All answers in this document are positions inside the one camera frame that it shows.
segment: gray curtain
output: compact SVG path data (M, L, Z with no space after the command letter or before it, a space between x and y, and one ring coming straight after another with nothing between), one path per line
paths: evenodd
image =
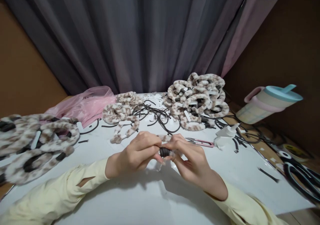
M221 73L244 0L5 1L75 95L101 85L159 92L191 72Z

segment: teal lid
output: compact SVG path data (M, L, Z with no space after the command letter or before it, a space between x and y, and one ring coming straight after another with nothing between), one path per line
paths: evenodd
M278 98L286 102L298 102L303 99L303 97L291 90L295 88L296 85L290 84L285 88L276 87L276 86L266 86L264 92L272 97Z

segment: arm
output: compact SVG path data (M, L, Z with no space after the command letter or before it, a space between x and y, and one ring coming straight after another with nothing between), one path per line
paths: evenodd
M107 159L91 165L79 165L60 177L33 188L13 204L1 217L1 224L51 224L61 215L72 211L86 193L108 178ZM89 179L80 187L83 179Z
M158 155L159 146L159 137L140 132L121 153L90 165L79 165L33 188L0 217L0 224L51 224L74 210L85 194L108 179L145 169L151 159L163 163Z
M184 161L175 153L175 156L166 157L165 160L172 160L180 175L205 191L235 224L285 224L259 200L231 186L212 170L202 147L190 144L180 134L173 135L171 141L163 146L179 150L188 158Z

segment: pale yellow sleeve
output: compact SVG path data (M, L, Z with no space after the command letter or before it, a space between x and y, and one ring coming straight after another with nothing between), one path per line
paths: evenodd
M257 198L250 197L226 181L224 182L228 189L228 198L223 202L212 200L231 218L234 224L287 225Z
M15 202L0 218L1 225L51 224L63 214L74 210L86 193L107 181L107 159L90 165L79 165L60 177L33 188ZM91 178L84 186L84 178Z

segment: pink curtain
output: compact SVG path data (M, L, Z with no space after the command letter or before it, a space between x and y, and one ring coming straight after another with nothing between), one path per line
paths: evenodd
M247 0L232 38L221 77L232 68L276 2L277 0Z

